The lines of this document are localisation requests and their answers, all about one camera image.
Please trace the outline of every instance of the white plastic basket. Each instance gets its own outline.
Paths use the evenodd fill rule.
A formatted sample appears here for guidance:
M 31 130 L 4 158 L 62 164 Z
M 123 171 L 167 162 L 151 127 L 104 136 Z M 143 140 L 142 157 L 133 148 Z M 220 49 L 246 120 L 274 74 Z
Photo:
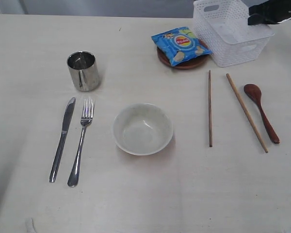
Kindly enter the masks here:
M 268 25 L 248 26 L 248 7 L 240 0 L 194 2 L 193 32 L 219 67 L 256 60 L 274 35 Z

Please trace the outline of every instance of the bowl rim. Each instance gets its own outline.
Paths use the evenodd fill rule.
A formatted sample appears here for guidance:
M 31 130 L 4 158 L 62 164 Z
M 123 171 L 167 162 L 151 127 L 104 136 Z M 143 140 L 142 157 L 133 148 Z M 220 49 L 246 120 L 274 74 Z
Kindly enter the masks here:
M 152 151 L 152 152 L 148 152 L 148 153 L 137 153 L 137 152 L 130 151 L 130 150 L 128 150 L 128 149 L 126 149 L 126 148 L 124 148 L 124 147 L 122 147 L 122 146 L 120 145 L 120 143 L 117 141 L 117 139 L 116 139 L 116 137 L 115 137 L 115 133 L 114 133 L 114 125 L 115 125 L 116 120 L 119 118 L 119 116 L 120 116 L 123 112 L 125 112 L 125 111 L 127 111 L 128 109 L 130 109 L 130 108 L 132 108 L 132 107 L 135 107 L 135 106 L 145 106 L 145 105 L 150 105 L 150 106 L 152 106 L 152 107 L 158 108 L 162 113 L 164 113 L 164 115 L 166 116 L 166 119 L 167 119 L 167 121 L 168 121 L 168 124 L 171 126 L 171 134 L 168 136 L 168 140 L 166 140 L 166 142 L 165 142 L 161 147 L 159 147 L 157 150 L 154 150 L 154 151 Z M 160 108 L 160 107 L 158 107 L 158 106 L 156 106 L 156 105 L 154 105 L 154 104 L 152 104 L 152 103 L 134 103 L 134 104 L 128 105 L 127 107 L 123 108 L 123 109 L 118 113 L 118 115 L 114 118 L 114 121 L 113 121 L 113 124 L 112 124 L 112 136 L 113 136 L 113 138 L 114 138 L 114 140 L 115 140 L 115 144 L 116 144 L 116 145 L 117 145 L 121 150 L 125 151 L 126 153 L 133 154 L 133 155 L 138 155 L 138 156 L 144 156 L 144 155 L 156 154 L 157 152 L 159 152 L 159 151 L 161 151 L 162 149 L 164 149 L 164 148 L 165 148 L 165 147 L 170 143 L 171 139 L 173 138 L 173 135 L 174 135 L 174 125 L 173 125 L 171 119 L 169 118 L 169 116 L 166 114 L 166 112 L 165 112 L 162 108 Z

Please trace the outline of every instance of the butter knife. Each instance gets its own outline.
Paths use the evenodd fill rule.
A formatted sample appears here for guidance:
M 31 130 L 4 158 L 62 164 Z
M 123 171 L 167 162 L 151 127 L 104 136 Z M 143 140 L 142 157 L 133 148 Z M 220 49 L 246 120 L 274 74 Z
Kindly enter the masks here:
M 65 140 L 66 140 L 66 136 L 67 136 L 67 133 L 69 130 L 69 125 L 70 125 L 70 121 L 72 118 L 75 103 L 76 103 L 76 98 L 73 97 L 68 102 L 68 105 L 66 107 L 64 120 L 63 120 L 62 134 L 61 134 L 61 137 L 59 140 L 59 144 L 58 144 L 58 148 L 57 148 L 56 155 L 54 158 L 52 170 L 51 170 L 50 175 L 49 175 L 49 182 L 51 182 L 51 183 L 55 182 L 55 180 L 56 180 L 56 175 L 58 172 L 60 159 L 62 158 Z

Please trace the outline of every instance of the snack bag logo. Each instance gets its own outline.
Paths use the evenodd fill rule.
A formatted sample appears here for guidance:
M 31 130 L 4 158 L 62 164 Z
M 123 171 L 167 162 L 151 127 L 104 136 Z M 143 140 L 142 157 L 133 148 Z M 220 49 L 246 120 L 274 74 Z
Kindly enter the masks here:
M 177 45 L 180 45 L 183 47 L 189 46 L 191 44 L 191 41 L 183 35 L 176 36 L 175 42 L 177 43 Z

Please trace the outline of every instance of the chopstick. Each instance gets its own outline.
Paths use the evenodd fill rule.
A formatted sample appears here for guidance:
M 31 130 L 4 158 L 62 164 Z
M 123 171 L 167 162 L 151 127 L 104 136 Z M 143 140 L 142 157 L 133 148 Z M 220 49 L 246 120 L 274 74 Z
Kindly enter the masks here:
M 209 118 L 209 147 L 212 147 L 211 70 L 209 70 L 208 75 L 208 118 Z
M 248 112 L 248 110 L 247 110 L 247 108 L 246 108 L 246 106 L 245 106 L 245 104 L 244 104 L 244 102 L 243 102 L 243 100 L 242 100 L 242 98 L 241 98 L 239 92 L 237 91 L 234 82 L 232 81 L 232 79 L 231 79 L 231 77 L 230 77 L 229 74 L 226 74 L 226 77 L 227 77 L 227 79 L 228 79 L 228 81 L 229 81 L 229 84 L 231 85 L 231 87 L 232 87 L 232 89 L 233 89 L 233 91 L 234 91 L 234 93 L 235 93 L 235 95 L 236 95 L 236 97 L 237 97 L 239 103 L 241 104 L 242 109 L 243 109 L 244 113 L 246 114 L 246 116 L 247 116 L 247 118 L 248 118 L 248 120 L 249 120 L 249 122 L 250 122 L 250 125 L 252 126 L 252 128 L 253 128 L 253 130 L 254 130 L 254 133 L 255 133 L 256 136 L 258 137 L 258 139 L 259 139 L 259 141 L 260 141 L 260 143 L 261 143 L 261 145 L 262 145 L 264 151 L 265 151 L 266 153 L 268 153 L 268 150 L 267 150 L 267 148 L 266 148 L 266 145 L 265 145 L 265 143 L 264 143 L 264 141 L 263 141 L 261 135 L 259 134 L 259 132 L 258 132 L 258 130 L 257 130 L 257 128 L 256 128 L 256 126 L 255 126 L 255 124 L 254 124 L 254 122 L 253 122 L 253 120 L 252 120 L 252 118 L 251 118 L 251 116 L 250 116 L 250 114 L 249 114 L 249 112 Z

